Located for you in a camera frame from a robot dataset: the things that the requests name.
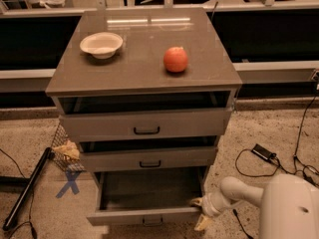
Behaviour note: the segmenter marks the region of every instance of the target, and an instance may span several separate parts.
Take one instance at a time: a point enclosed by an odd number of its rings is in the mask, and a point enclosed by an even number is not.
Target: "cabinet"
[[[124,39],[107,60],[79,48],[101,31]],[[188,54],[181,74],[162,64],[172,46]],[[89,221],[195,221],[189,202],[203,193],[240,85],[201,8],[84,13],[46,93],[99,188]]]

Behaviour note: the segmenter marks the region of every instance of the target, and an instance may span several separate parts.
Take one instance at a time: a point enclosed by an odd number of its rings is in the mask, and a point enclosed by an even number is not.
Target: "red ball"
[[[163,55],[163,64],[166,69],[173,73],[179,73],[186,69],[188,56],[182,47],[171,47]]]

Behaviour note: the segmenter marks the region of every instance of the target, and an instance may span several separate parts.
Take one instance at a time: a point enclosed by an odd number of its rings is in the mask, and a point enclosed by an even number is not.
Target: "wire mesh basket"
[[[66,155],[55,151],[53,148],[66,144],[68,141],[68,136],[59,124],[55,132],[51,149],[53,152],[53,161],[63,170],[63,171],[85,171],[84,166],[81,164],[80,160],[69,158]]]

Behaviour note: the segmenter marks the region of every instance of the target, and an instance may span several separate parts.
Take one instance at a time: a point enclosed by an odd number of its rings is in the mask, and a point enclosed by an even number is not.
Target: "concrete floor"
[[[256,143],[276,152],[282,165],[293,170],[293,153],[304,110],[311,99],[281,99],[239,101],[232,114],[225,136],[219,143],[219,153],[211,167],[205,187],[207,191],[218,186],[225,176],[235,176],[244,182],[263,187],[269,177],[242,176],[235,168],[235,159],[241,150],[253,148]],[[319,168],[319,102],[306,114],[300,138],[298,156],[306,164]],[[20,165],[26,177],[30,176],[47,146],[51,146],[59,124],[55,109],[2,110],[0,111],[0,148]],[[238,165],[250,174],[270,173],[274,167],[260,158],[245,152]],[[20,176],[15,164],[0,153],[0,176]],[[246,238],[231,211],[226,211],[202,233],[194,232],[192,223],[173,223],[159,227],[102,226],[93,227],[86,215],[94,212],[97,188],[89,173],[77,179],[80,192],[71,189],[58,198],[57,194],[67,181],[65,173],[48,161],[34,189],[32,222],[39,239],[107,239],[107,238]],[[1,227],[19,194],[0,192]],[[28,220],[31,198],[25,204],[19,224]],[[243,203],[237,208],[245,230],[258,238],[259,210]],[[0,238],[10,233],[0,230]],[[23,226],[13,238],[32,238],[29,226]]]

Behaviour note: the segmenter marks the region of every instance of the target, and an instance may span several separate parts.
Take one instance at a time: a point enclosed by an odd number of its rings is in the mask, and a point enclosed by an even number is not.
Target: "drawer handle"
[[[162,226],[162,225],[163,225],[162,217],[160,218],[159,222],[147,222],[147,221],[143,218],[143,225],[144,225],[145,227]]]
[[[156,168],[156,167],[160,167],[161,165],[161,161],[157,161],[157,162],[142,162],[140,161],[140,168]]]
[[[155,130],[141,130],[134,127],[134,134],[138,134],[138,135],[158,134],[159,132],[160,132],[159,126]]]

